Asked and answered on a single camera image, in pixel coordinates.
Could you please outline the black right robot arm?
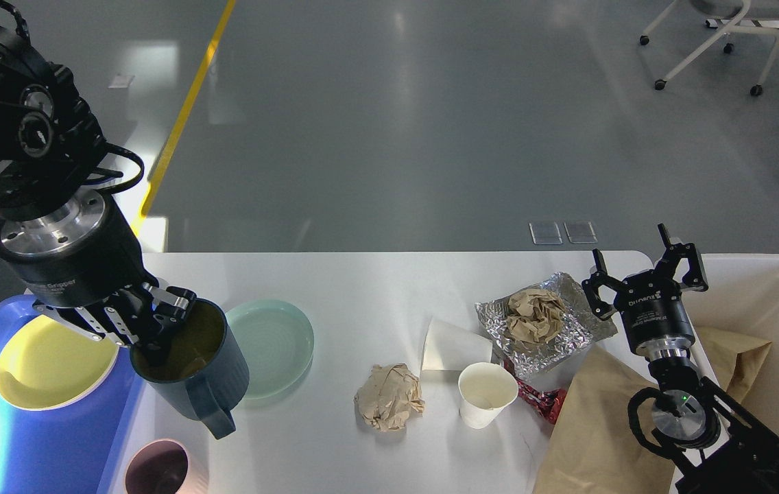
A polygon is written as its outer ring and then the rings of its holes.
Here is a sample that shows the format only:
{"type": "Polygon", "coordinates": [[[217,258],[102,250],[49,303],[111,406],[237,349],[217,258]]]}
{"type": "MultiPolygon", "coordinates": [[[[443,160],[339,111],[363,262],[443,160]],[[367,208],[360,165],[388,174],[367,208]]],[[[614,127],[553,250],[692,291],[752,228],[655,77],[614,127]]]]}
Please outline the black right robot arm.
{"type": "Polygon", "coordinates": [[[581,284],[594,316],[621,316],[629,350],[656,380],[629,400],[629,428],[641,447],[675,464],[679,493],[779,493],[778,435],[691,359],[697,338],[683,293],[708,289],[701,254],[657,228],[664,251],[655,266],[616,279],[596,249],[581,284]]]}

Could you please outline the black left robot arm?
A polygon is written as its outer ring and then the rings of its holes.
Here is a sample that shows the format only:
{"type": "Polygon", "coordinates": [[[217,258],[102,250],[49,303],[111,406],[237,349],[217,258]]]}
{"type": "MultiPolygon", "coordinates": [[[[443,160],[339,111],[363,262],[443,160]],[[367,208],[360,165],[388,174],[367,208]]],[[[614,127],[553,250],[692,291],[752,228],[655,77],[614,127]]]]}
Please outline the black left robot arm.
{"type": "Polygon", "coordinates": [[[161,288],[114,196],[144,178],[138,154],[108,143],[69,67],[32,46],[20,10],[0,26],[0,258],[35,308],[95,340],[167,362],[195,294],[161,288]]]}

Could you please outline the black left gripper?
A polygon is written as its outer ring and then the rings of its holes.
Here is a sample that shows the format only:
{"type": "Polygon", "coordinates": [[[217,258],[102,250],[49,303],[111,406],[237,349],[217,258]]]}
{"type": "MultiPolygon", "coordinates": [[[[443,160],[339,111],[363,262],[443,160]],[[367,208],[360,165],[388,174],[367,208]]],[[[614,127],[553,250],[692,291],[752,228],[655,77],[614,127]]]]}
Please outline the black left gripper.
{"type": "Polygon", "coordinates": [[[150,364],[157,343],[173,338],[195,305],[192,290],[157,287],[116,200],[93,189],[76,191],[57,217],[2,222],[0,258],[36,295],[38,315],[135,347],[150,364]],[[128,286],[132,292],[117,292],[128,286]]]}

